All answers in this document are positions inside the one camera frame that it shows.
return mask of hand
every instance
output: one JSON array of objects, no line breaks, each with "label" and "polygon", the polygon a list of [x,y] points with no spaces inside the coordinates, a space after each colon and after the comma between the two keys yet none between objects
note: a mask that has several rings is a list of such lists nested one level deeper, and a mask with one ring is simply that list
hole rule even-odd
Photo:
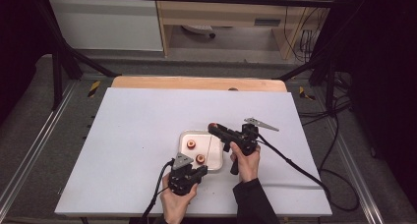
[{"label": "hand", "polygon": [[258,167],[261,160],[261,147],[257,145],[254,152],[248,156],[242,153],[239,146],[235,142],[230,143],[232,154],[230,159],[234,162],[238,159],[239,176],[243,183],[250,182],[258,178]]},{"label": "hand", "polygon": [[[162,178],[162,187],[168,187],[169,174]],[[188,204],[197,194],[197,184],[191,188],[190,192],[184,196],[174,194],[169,188],[164,190],[160,195],[162,201],[163,216],[169,224],[180,224],[187,211]]]}]

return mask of gray carpet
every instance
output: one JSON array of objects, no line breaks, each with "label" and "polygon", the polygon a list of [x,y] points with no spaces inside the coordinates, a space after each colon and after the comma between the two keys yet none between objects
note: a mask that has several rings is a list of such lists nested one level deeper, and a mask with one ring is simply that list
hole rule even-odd
[{"label": "gray carpet", "polygon": [[[202,76],[202,77],[254,77],[268,79],[276,77],[288,70],[282,66],[277,70],[275,65],[251,65],[230,63],[171,63],[144,61],[110,61],[102,62],[109,69],[118,70],[132,75],[165,75],[165,76]],[[30,89],[1,128],[1,177],[0,188],[4,189],[13,176],[20,161],[25,156],[41,125],[49,114],[52,105],[52,86],[50,83],[50,62],[41,60],[38,71]],[[290,81],[288,90],[293,93],[297,109],[301,112],[321,111],[317,101],[298,96],[302,85],[308,94],[312,89],[304,81],[309,73],[301,75],[297,80]],[[72,168],[83,146],[83,137],[88,135],[88,125],[93,123],[105,89],[111,85],[111,79],[101,81],[100,87],[93,98],[87,94],[93,80],[82,80],[71,98],[68,107],[56,125],[44,150],[34,164],[33,169],[12,205],[7,217],[28,217],[35,220],[71,221],[54,214],[59,199],[58,192],[65,187]],[[340,129],[347,140],[349,149],[356,159],[361,172],[371,190],[378,208],[386,222],[417,223],[415,210],[399,188],[387,165],[370,156],[369,147],[358,125],[354,112],[345,111],[339,115]],[[325,120],[305,126],[305,133],[316,164],[320,164],[332,140],[332,134]],[[330,155],[326,168],[347,178],[346,171],[340,162],[337,149]],[[329,186],[333,201],[342,206],[353,204],[353,195],[344,183],[328,174],[323,175],[324,182]],[[322,218],[324,223],[367,223],[361,208],[354,212],[344,212],[332,208],[333,216]],[[317,223],[316,219],[291,219],[294,223]]]}]

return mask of white tabletop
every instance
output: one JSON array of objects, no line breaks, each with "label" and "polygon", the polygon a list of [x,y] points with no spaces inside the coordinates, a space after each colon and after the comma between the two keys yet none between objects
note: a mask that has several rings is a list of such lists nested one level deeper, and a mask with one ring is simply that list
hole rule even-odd
[{"label": "white tabletop", "polygon": [[[279,128],[260,134],[319,178],[290,93],[109,88],[55,212],[67,216],[139,216],[149,205],[162,166],[175,157],[186,130],[211,122],[236,131],[254,117]],[[229,154],[206,175],[188,216],[236,214]],[[259,178],[276,214],[331,215],[324,191],[262,146]],[[162,213],[158,200],[151,214]]]}]

